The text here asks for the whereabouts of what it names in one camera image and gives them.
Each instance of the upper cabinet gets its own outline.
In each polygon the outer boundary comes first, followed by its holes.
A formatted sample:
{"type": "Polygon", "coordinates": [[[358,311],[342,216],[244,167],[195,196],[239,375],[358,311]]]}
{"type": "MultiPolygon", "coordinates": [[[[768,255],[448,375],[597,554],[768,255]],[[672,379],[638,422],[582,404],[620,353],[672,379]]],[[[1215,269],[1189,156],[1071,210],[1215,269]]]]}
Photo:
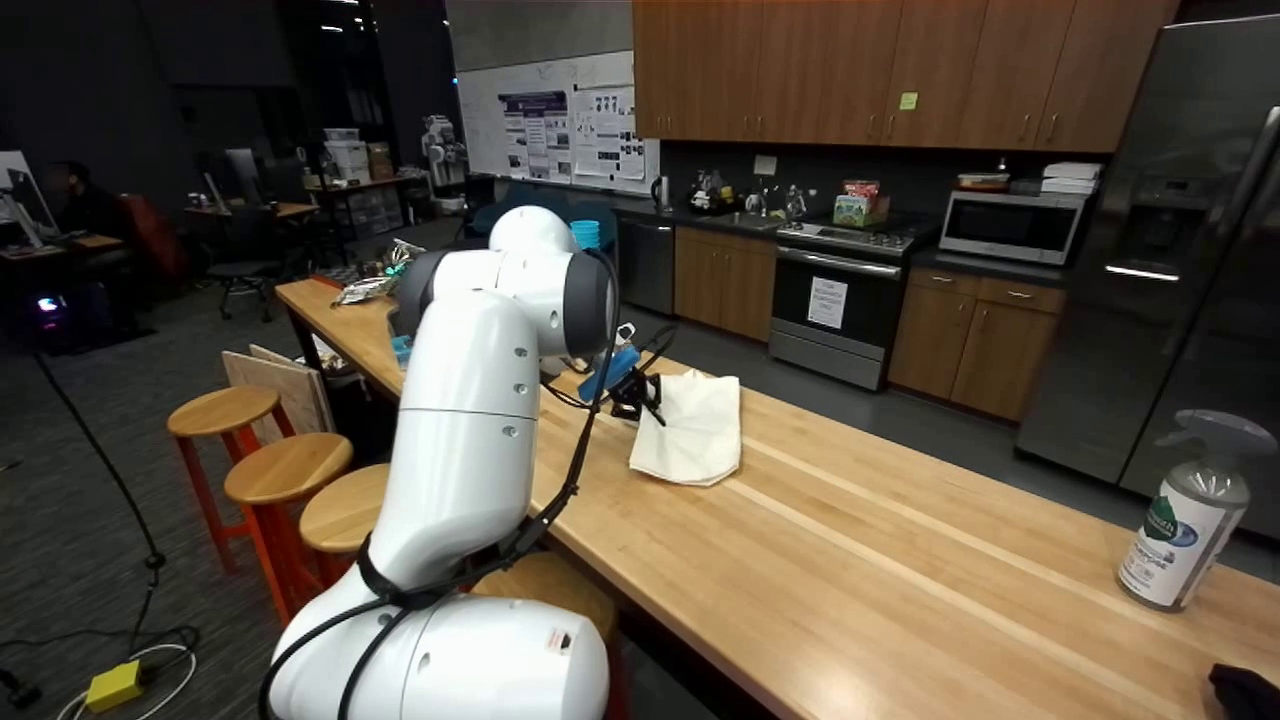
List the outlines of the upper cabinet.
{"type": "Polygon", "coordinates": [[[883,115],[888,144],[955,144],[967,77],[986,27],[979,0],[909,0],[900,3],[883,115]]]}
{"type": "Polygon", "coordinates": [[[1032,146],[1114,150],[1171,0],[1076,0],[1032,146]]]}
{"type": "Polygon", "coordinates": [[[1114,150],[1171,0],[638,0],[640,132],[1114,150]]]}
{"type": "Polygon", "coordinates": [[[990,0],[963,88],[955,146],[1032,146],[1071,3],[990,0]]]}

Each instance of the bottle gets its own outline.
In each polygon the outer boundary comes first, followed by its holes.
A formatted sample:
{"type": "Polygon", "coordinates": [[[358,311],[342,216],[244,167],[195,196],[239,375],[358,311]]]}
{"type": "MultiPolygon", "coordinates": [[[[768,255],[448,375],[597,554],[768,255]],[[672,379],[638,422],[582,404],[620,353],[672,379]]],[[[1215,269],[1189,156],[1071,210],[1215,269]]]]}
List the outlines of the bottle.
{"type": "Polygon", "coordinates": [[[1201,440],[1207,454],[1184,461],[1164,477],[1120,565],[1120,582],[1157,607],[1184,607],[1241,522],[1250,483],[1236,470],[1236,454],[1277,452],[1277,437],[1246,415],[1180,409],[1175,422],[1184,433],[1160,444],[1201,440]]]}

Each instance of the microwave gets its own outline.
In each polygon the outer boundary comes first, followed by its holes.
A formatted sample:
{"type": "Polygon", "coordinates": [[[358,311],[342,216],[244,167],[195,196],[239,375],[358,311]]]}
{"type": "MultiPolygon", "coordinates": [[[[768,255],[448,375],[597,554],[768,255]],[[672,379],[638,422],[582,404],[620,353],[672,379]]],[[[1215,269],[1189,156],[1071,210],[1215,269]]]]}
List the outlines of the microwave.
{"type": "Polygon", "coordinates": [[[1067,265],[1086,230],[1090,196],[952,192],[943,251],[1026,265],[1067,265]]]}

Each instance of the whiteboard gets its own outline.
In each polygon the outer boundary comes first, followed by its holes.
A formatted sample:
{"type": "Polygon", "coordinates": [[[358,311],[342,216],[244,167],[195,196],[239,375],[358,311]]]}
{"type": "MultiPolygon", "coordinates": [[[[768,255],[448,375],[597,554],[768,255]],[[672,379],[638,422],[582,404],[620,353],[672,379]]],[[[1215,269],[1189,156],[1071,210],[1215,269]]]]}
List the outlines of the whiteboard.
{"type": "Polygon", "coordinates": [[[659,144],[638,137],[631,53],[460,73],[468,164],[484,174],[650,196],[659,144]]]}

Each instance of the stool seat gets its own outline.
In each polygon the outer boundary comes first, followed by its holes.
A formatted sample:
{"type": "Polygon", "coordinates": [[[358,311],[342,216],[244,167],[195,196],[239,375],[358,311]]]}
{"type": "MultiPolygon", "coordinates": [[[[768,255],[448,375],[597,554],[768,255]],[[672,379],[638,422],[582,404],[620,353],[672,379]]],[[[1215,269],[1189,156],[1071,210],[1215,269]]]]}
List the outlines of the stool seat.
{"type": "Polygon", "coordinates": [[[303,515],[301,530],[315,553],[358,553],[377,522],[387,493],[387,465],[367,465],[323,483],[303,515]]]}
{"type": "Polygon", "coordinates": [[[169,437],[237,433],[261,415],[270,415],[275,409],[275,398],[280,395],[272,388],[254,388],[254,384],[205,393],[169,415],[169,437]]]}
{"type": "Polygon", "coordinates": [[[354,440],[338,433],[285,437],[254,454],[244,454],[224,493],[237,503],[285,503],[315,493],[354,461],[354,440]]]}
{"type": "Polygon", "coordinates": [[[511,566],[484,575],[472,597],[544,599],[590,614],[602,634],[613,634],[618,624],[610,593],[562,553],[530,553],[511,566]]]}

